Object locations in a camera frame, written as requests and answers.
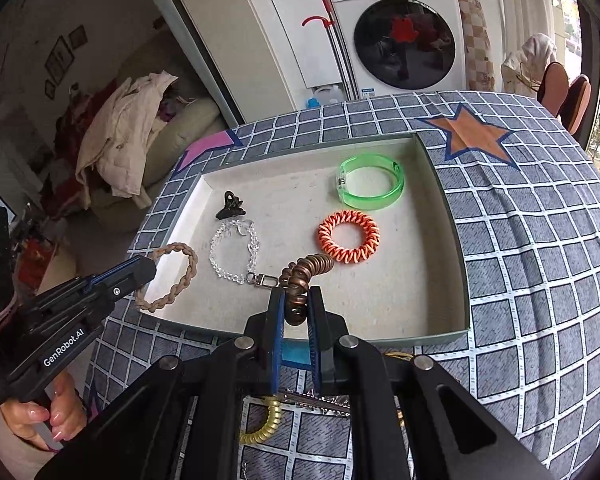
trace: gray and white checkered tablecloth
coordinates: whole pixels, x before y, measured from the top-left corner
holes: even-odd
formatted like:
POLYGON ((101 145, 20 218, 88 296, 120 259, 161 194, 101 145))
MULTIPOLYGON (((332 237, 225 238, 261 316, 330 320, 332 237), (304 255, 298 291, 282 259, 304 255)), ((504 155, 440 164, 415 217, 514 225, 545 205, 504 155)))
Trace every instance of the gray and white checkered tablecloth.
MULTIPOLYGON (((205 153, 171 175, 129 255, 162 244, 201 173, 295 150, 419 136, 461 242, 471 330, 413 352, 433 354, 556 478, 574 478, 600 441, 600 175, 562 126, 525 97, 437 92, 295 112, 236 135, 242 146, 205 153), (461 105, 512 130, 502 146, 513 164, 480 151, 449 155, 448 133, 424 121, 452 117, 461 105)), ((161 356, 201 356, 221 342, 138 314, 130 303, 116 304, 88 372, 85 394, 105 404, 161 356)), ((303 392, 311 378, 284 368, 281 383, 303 392)), ((262 403, 247 399, 242 428, 264 416, 262 403)), ((348 419, 305 408, 285 406, 275 436, 239 452, 249 480, 351 478, 348 419)))

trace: transparent green bangle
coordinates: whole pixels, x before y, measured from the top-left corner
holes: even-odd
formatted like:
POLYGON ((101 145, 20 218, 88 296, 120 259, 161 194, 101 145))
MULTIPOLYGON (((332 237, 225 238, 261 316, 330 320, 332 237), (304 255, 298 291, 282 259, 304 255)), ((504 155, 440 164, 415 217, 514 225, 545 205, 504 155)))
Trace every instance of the transparent green bangle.
POLYGON ((338 195, 342 203, 363 211, 373 211, 387 207, 398 200, 404 189, 404 172, 400 164, 387 156, 378 155, 377 153, 363 153, 362 155, 348 158, 340 165, 336 187, 338 188, 338 195), (347 173, 358 168, 368 168, 370 166, 389 171, 395 179, 394 188, 388 193, 378 196, 358 196, 351 194, 347 190, 347 173))

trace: pink fingernail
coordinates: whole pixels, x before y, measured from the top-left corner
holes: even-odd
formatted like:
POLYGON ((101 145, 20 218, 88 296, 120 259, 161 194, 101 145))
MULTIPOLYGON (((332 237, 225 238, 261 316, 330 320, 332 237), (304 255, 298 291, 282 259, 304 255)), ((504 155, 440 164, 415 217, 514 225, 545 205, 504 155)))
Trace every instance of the pink fingernail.
POLYGON ((33 422, 43 422, 49 418, 49 412, 44 408, 37 408, 29 411, 29 416, 33 422))

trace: sleeve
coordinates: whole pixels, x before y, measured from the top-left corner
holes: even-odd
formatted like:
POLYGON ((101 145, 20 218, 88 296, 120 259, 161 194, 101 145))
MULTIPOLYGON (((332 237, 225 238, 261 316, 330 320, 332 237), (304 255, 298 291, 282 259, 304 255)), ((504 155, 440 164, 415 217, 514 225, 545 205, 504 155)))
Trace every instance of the sleeve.
POLYGON ((15 480, 33 480, 53 455, 52 451, 30 446, 11 433, 0 410, 0 460, 15 480))

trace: round black washing machine door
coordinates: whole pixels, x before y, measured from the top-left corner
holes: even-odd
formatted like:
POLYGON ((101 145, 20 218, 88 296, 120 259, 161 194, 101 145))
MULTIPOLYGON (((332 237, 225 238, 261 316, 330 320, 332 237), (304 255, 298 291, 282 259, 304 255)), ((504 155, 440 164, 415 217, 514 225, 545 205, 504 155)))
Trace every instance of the round black washing machine door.
POLYGON ((380 0, 362 13, 353 32, 362 65, 383 83, 403 90, 442 81, 456 58, 445 20, 415 0, 380 0))

